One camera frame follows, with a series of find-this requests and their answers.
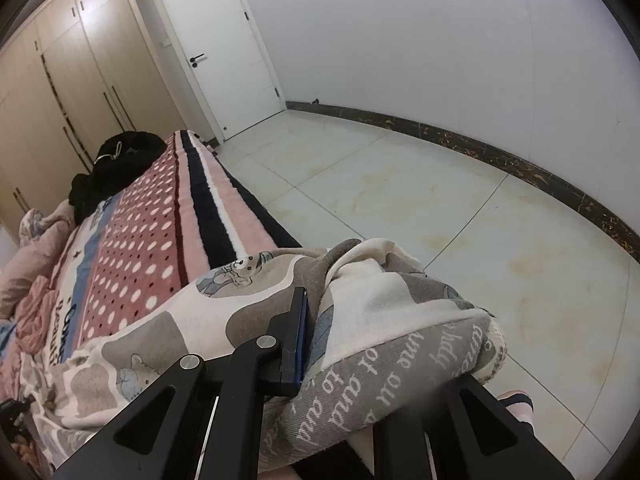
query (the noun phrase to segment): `cartoon bear print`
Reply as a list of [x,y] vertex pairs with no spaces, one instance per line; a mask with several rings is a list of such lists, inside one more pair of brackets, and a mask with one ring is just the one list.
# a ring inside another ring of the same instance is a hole
[[121,368],[117,386],[122,396],[131,402],[141,394],[160,374],[143,363],[138,354],[131,356],[131,368]]
[[237,287],[249,286],[254,282],[253,276],[258,274],[262,270],[262,266],[269,260],[273,260],[273,254],[269,251],[263,251],[258,256],[247,256],[210,270],[196,283],[196,288],[200,294],[211,297],[229,283],[233,283]]

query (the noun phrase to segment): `pink pillow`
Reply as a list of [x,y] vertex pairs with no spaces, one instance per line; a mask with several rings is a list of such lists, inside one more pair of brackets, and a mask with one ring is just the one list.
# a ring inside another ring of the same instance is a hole
[[73,208],[64,201],[54,215],[57,221],[38,240],[21,248],[0,273],[0,319],[9,319],[38,276],[50,278],[75,227]]

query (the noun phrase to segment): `dark marble baseboard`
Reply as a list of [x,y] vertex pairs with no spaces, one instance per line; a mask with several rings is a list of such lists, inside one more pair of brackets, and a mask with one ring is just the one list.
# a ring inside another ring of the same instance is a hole
[[499,148],[480,140],[471,139],[464,135],[443,130],[430,124],[417,123],[408,119],[391,115],[345,108],[341,106],[310,104],[287,101],[287,108],[314,114],[340,117],[359,123],[373,124],[380,128],[393,130],[412,137],[439,144],[445,148],[464,153],[478,160],[499,168],[506,173],[517,176],[528,184],[537,187],[551,195],[575,212],[585,217],[589,222],[602,229],[626,252],[640,262],[640,236],[622,219],[613,214],[600,202],[581,191],[562,178],[531,164],[519,156],[512,155]]

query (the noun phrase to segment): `wardrobe handle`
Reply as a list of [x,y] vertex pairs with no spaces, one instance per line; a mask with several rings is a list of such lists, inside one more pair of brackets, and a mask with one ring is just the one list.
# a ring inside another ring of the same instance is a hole
[[22,212],[27,214],[28,209],[24,208],[24,205],[22,204],[22,202],[20,202],[20,199],[18,198],[18,194],[14,191],[14,198],[15,201],[18,203],[18,206],[20,206],[20,209],[22,209]]
[[18,194],[18,196],[20,197],[20,200],[22,200],[22,203],[26,206],[27,211],[29,209],[31,209],[31,206],[29,205],[29,203],[24,199],[24,196],[22,195],[22,192],[20,191],[20,188],[17,187],[15,188],[15,192]]
[[133,121],[131,120],[131,117],[129,117],[129,113],[127,112],[127,109],[124,107],[124,104],[122,104],[122,101],[120,100],[120,96],[118,95],[118,91],[116,90],[116,87],[111,85],[111,89],[113,90],[113,93],[116,94],[116,99],[118,100],[118,102],[120,103],[120,106],[124,110],[124,114],[127,116],[127,119],[129,120],[129,124],[131,124],[131,127],[134,130],[136,130],[136,127],[133,125]]
[[[84,161],[84,158],[82,158],[82,155],[80,155],[80,152],[78,152],[78,149],[76,148],[75,144],[71,141],[71,137],[69,137],[69,132],[66,130],[66,126],[62,126],[62,131],[65,133],[66,136],[66,140],[69,141],[69,144],[71,144],[71,147],[74,149],[74,151],[76,152],[76,155],[78,156],[78,158],[80,159],[80,162],[82,162],[82,165],[84,166],[84,168],[86,169],[87,173],[91,173],[91,170],[89,169],[89,167],[87,166],[86,162]],[[84,154],[87,156],[87,158],[89,158],[89,160],[91,160],[91,157],[89,157],[89,154],[86,152],[86,149],[84,148],[84,146],[82,145],[82,142],[80,142],[80,139],[78,139],[78,136],[76,135],[76,133],[74,132],[74,137],[76,138],[76,140],[78,141],[78,144],[80,144],[80,147],[82,148],[82,150],[84,151]]]
[[109,107],[109,110],[111,110],[111,113],[115,117],[116,121],[118,121],[118,126],[124,132],[124,128],[122,127],[122,123],[120,122],[120,119],[116,115],[116,110],[113,109],[113,106],[111,106],[111,102],[109,101],[109,98],[107,97],[107,92],[102,92],[102,95],[104,95],[104,100],[107,101],[107,106]]

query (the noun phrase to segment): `door handle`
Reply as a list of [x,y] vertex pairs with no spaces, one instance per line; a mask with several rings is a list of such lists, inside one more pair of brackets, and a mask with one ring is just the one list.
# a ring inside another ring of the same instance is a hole
[[[75,144],[71,141],[71,137],[69,137],[69,132],[66,130],[66,126],[62,126],[62,131],[65,133],[65,137],[66,140],[69,141],[69,144],[71,145],[71,147],[73,148],[73,150],[76,152],[76,155],[78,156],[78,158],[80,159],[80,162],[82,162],[82,165],[84,166],[84,168],[86,169],[87,173],[91,173],[91,170],[89,169],[89,167],[87,166],[86,162],[84,161],[84,158],[82,158],[82,155],[80,155],[80,152],[78,152],[78,149],[76,148]],[[76,133],[74,132],[74,137],[76,138],[76,140],[78,141],[78,144],[80,144],[80,147],[84,150],[84,154],[89,157],[89,154],[86,152],[86,150],[84,149],[84,146],[82,145],[82,142],[80,142],[80,139],[78,139],[78,136],[76,135]]]
[[[78,143],[78,146],[80,146],[80,149],[84,153],[84,156],[86,157],[86,160],[88,160],[89,164],[93,167],[93,165],[94,165],[93,159],[91,158],[91,155],[89,155],[89,152],[86,150],[84,144],[82,143],[82,140],[80,140],[80,137],[78,137],[78,134],[76,133],[76,129],[74,128],[73,124],[71,123],[71,121],[69,120],[68,117],[66,118],[66,124],[69,125],[69,129],[71,130],[71,133],[74,136],[74,139]],[[65,135],[68,137],[68,133],[66,132],[66,128],[64,126],[62,126],[62,129],[65,131]],[[82,165],[86,168],[87,171],[91,172],[91,170],[84,163],[84,160],[82,160]]]
[[18,206],[20,206],[20,209],[22,209],[22,212],[27,214],[28,209],[24,208],[24,205],[22,204],[22,202],[20,202],[20,199],[18,198],[18,194],[14,191],[14,198],[15,201],[18,203]]
[[204,56],[204,54],[200,54],[199,56],[191,57],[191,58],[190,58],[190,60],[189,60],[189,62],[191,63],[191,66],[193,66],[194,68],[196,68],[196,67],[198,66],[198,64],[196,63],[196,60],[197,60],[199,57],[202,57],[202,56]]
[[129,120],[129,124],[131,124],[131,127],[133,128],[134,131],[137,131],[136,127],[133,125],[133,121],[131,120],[131,117],[129,117],[129,113],[127,112],[127,109],[124,107],[124,104],[122,104],[122,101],[120,99],[120,96],[118,95],[118,91],[116,90],[116,87],[114,85],[111,85],[111,89],[113,90],[113,93],[116,95],[116,99],[120,103],[120,107],[124,110],[124,114],[127,116],[127,119]]
[[107,92],[102,92],[102,95],[104,95],[104,100],[107,101],[107,106],[109,107],[109,110],[111,110],[111,113],[115,117],[116,121],[118,121],[118,126],[124,132],[124,127],[122,126],[122,123],[120,122],[120,119],[116,115],[116,110],[114,110],[113,106],[111,106],[111,101],[109,101],[109,98],[107,97]]
[[31,206],[29,206],[29,203],[24,199],[24,196],[22,195],[22,192],[20,191],[20,188],[17,187],[15,188],[15,192],[18,194],[18,196],[20,197],[21,202],[24,204],[24,206],[27,208],[25,212],[27,212],[28,210],[31,209]]

